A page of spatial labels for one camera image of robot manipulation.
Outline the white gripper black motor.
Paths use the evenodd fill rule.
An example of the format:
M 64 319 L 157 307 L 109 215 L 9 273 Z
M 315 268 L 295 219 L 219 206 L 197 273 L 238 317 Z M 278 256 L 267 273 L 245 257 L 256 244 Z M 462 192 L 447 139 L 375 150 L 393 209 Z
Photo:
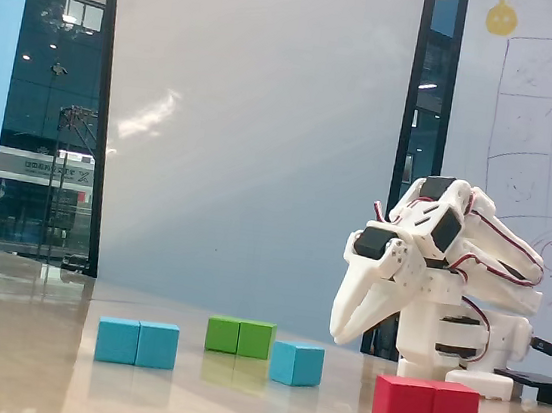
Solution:
M 332 304 L 329 329 L 338 345 L 405 308 L 426 269 L 409 232 L 374 220 L 351 234 L 344 259 L 348 268 Z

